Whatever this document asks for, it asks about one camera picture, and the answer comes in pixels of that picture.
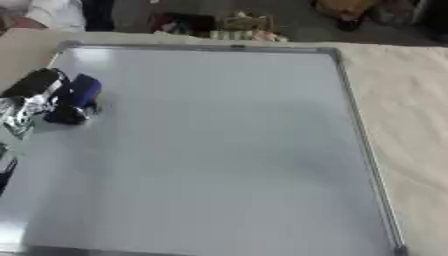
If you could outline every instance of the white sleeve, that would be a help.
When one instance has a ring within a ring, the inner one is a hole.
[[[27,18],[33,19],[46,27],[54,23],[56,13],[68,8],[71,0],[33,0],[26,14]]]

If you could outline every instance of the whiteboard frame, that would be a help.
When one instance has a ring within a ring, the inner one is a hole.
[[[342,90],[346,100],[348,101],[348,111],[351,117],[352,126],[357,136],[358,143],[360,143],[363,159],[368,169],[370,184],[374,193],[376,194],[379,211],[383,220],[383,226],[386,229],[391,247],[394,249],[392,255],[406,256],[407,247],[403,239],[402,232],[396,220],[396,215],[391,206],[391,201],[387,193],[383,177],[376,164],[374,151],[369,143],[365,127],[362,122],[361,113],[357,107],[357,102],[354,93],[349,83],[348,75],[343,65],[343,55],[337,48],[288,48],[288,47],[253,47],[244,45],[136,45],[136,44],[83,44],[76,41],[66,41],[61,43],[51,58],[47,68],[51,68],[58,57],[66,50],[74,48],[83,49],[141,49],[141,50],[172,50],[172,51],[212,51],[212,52],[260,52],[260,53],[285,53],[285,54],[325,54],[330,56],[336,65],[339,79],[341,80]],[[116,255],[117,252],[104,252],[86,249],[71,249],[71,248],[56,248],[43,246],[8,246],[0,244],[0,252],[13,252],[13,254],[25,255],[78,255],[79,253],[88,255],[107,255],[111,253]],[[137,256],[148,255],[157,256],[155,254],[146,253],[127,253],[121,252],[119,255]]]

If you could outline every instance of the white surface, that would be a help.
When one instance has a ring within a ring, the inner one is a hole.
[[[392,255],[330,56],[74,49],[53,66],[98,78],[104,109],[38,126],[0,209],[28,215],[24,244]]]
[[[165,35],[13,30],[0,39],[0,87],[7,88],[30,70],[44,67],[54,48],[64,40],[109,44],[232,43]],[[446,256],[448,50],[340,43],[245,44],[330,46],[342,51],[411,255]],[[39,179],[38,173],[35,175],[33,179]]]

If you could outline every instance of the fabric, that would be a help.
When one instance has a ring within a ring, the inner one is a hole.
[[[0,0],[6,9],[6,21],[11,25],[14,16],[26,16],[49,29],[82,31],[85,20],[80,0]]]
[[[0,89],[46,66],[66,40],[338,48],[410,255],[447,255],[448,49],[13,29],[0,38]]]

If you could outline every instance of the clutter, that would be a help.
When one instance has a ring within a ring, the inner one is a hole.
[[[153,14],[149,18],[151,33],[156,31],[176,35],[190,35],[196,37],[210,36],[210,31],[216,30],[216,21],[213,16],[183,13]]]
[[[235,12],[218,22],[219,31],[212,31],[210,38],[218,40],[256,40],[287,42],[284,36],[276,34],[271,15],[256,16],[245,12]]]
[[[274,21],[272,16],[254,16],[245,12],[236,12],[221,22],[221,30],[265,30],[272,31]]]
[[[210,33],[210,38],[215,40],[255,40],[255,41],[271,41],[271,42],[288,42],[288,38],[264,30],[212,31]]]

